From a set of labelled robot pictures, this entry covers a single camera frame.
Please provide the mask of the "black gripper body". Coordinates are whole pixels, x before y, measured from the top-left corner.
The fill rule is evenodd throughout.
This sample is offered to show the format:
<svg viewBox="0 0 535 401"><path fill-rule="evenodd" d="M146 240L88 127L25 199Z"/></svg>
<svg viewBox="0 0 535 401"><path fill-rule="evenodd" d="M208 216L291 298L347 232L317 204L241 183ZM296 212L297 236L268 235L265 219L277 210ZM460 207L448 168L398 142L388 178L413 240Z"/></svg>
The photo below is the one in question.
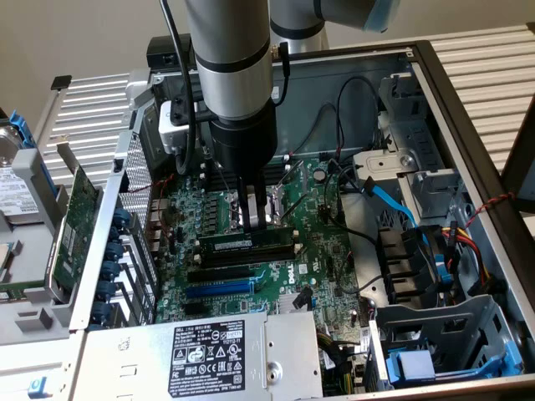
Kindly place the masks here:
<svg viewBox="0 0 535 401"><path fill-rule="evenodd" d="M274 104L247 119L210 121L209 127L216 160L242 179L254 179L278 147Z"/></svg>

